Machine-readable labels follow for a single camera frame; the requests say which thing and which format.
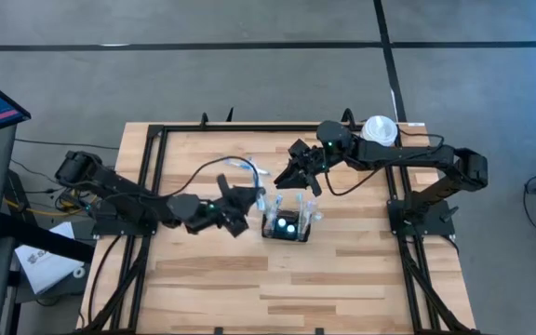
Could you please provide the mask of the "blue toothbrush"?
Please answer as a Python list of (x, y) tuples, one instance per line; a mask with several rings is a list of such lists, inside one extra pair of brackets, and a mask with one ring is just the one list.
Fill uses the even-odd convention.
[(259, 167), (252, 159), (246, 161), (241, 160), (233, 160), (233, 159), (227, 159), (225, 161), (227, 165), (242, 168), (244, 170), (250, 170), (250, 171), (256, 171), (259, 175), (262, 176), (270, 176), (271, 173), (266, 170)]
[(275, 198), (274, 205), (272, 206), (272, 209), (271, 209), (271, 214), (272, 214), (271, 222), (272, 222), (272, 229), (274, 231), (276, 231), (277, 229), (283, 228), (283, 227), (279, 227), (277, 223), (278, 220), (281, 219), (279, 217), (279, 209), (282, 205), (282, 202), (283, 202), (283, 195), (278, 194)]

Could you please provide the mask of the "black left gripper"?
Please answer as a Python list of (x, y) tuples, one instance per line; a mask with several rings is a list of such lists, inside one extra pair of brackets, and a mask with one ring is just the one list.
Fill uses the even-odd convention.
[(201, 202), (194, 215), (186, 221), (186, 231), (196, 235), (210, 226), (225, 228), (233, 237), (238, 237), (248, 229), (246, 216), (261, 202), (265, 195), (263, 187), (230, 187), (226, 177), (217, 177), (221, 197)]

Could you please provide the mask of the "black aluminium table frame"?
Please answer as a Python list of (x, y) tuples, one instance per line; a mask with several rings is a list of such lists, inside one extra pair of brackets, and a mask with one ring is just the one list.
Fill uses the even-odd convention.
[[(297, 140), (320, 147), (321, 123), (131, 123), (116, 174), (153, 194), (183, 189), (203, 199), (257, 182), (268, 209), (254, 206), (233, 237), (211, 226), (189, 234), (158, 221), (154, 234), (101, 236), (94, 251), (80, 335), (481, 335), (446, 299), (468, 310), (455, 251), (442, 235), (391, 231), (387, 203), (421, 192), (445, 174), (434, 167), (357, 171), (340, 162), (311, 188), (278, 189)], [(390, 147), (432, 146), (418, 127), (397, 126)], [(270, 176), (227, 165), (252, 159)], [(264, 238), (263, 214), (298, 211), (315, 200), (323, 214), (306, 243)]]

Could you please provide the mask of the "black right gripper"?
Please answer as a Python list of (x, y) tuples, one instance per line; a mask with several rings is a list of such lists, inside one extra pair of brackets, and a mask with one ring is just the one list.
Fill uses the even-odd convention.
[(280, 189), (306, 189), (310, 187), (313, 195), (321, 195), (322, 189), (317, 176), (327, 170), (324, 150), (309, 147), (304, 141), (297, 140), (289, 148), (290, 160), (287, 167), (275, 178), (274, 185)]

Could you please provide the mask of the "yellow blue wipes canister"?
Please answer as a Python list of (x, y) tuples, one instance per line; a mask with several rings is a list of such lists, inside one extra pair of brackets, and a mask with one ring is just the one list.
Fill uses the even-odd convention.
[(364, 140), (375, 141), (386, 147), (395, 143), (397, 135), (396, 123), (383, 115), (374, 115), (367, 119), (361, 130), (361, 137)]

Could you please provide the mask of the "white box on floor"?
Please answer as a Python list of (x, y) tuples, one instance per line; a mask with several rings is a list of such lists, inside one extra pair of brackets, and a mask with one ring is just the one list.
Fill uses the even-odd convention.
[(21, 242), (14, 252), (35, 294), (44, 293), (67, 276), (73, 276), (78, 270), (85, 272), (84, 261), (64, 257), (24, 242)]

